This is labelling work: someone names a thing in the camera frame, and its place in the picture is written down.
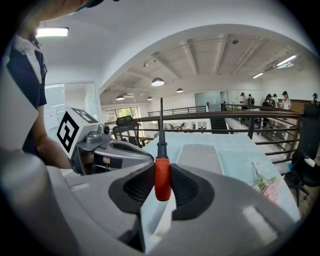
staircase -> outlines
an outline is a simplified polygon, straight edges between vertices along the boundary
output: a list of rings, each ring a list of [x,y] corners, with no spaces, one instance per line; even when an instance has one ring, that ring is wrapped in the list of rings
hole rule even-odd
[[[227,131],[223,131],[227,129],[226,121],[224,118],[210,118],[210,123],[212,130],[222,130],[213,132],[213,134],[228,134]]]

window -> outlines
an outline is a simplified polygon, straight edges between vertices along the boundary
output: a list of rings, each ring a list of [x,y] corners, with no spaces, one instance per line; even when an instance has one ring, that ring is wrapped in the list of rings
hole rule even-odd
[[[106,123],[115,122],[117,118],[122,118],[125,116],[132,116],[133,119],[140,118],[139,109],[137,107],[127,107],[105,110]]]
[[[117,120],[117,116],[116,116],[116,113],[115,113],[115,110],[106,110],[105,111],[105,121],[107,123],[110,123],[110,122],[113,122],[113,121],[116,121]]]

red screwdriver handle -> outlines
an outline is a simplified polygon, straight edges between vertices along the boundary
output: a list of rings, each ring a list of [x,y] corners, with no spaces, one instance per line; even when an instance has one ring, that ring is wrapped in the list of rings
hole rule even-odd
[[[155,159],[154,190],[159,201],[167,201],[171,195],[169,158]]]

pink flower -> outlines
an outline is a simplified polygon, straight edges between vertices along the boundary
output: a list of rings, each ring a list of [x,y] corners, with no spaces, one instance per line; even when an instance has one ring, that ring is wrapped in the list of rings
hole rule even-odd
[[[280,195],[278,191],[278,182],[275,181],[270,184],[263,192],[263,194],[273,203],[278,205],[280,203]]]

screwdriver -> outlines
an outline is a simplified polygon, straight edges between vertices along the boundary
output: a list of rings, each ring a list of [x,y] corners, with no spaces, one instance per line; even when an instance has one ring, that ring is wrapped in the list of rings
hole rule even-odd
[[[155,174],[154,174],[154,190],[155,197],[159,201],[167,201],[171,195],[170,187],[170,161],[167,155],[167,143],[164,130],[164,109],[163,99],[160,99],[160,131],[158,155],[155,159]]]

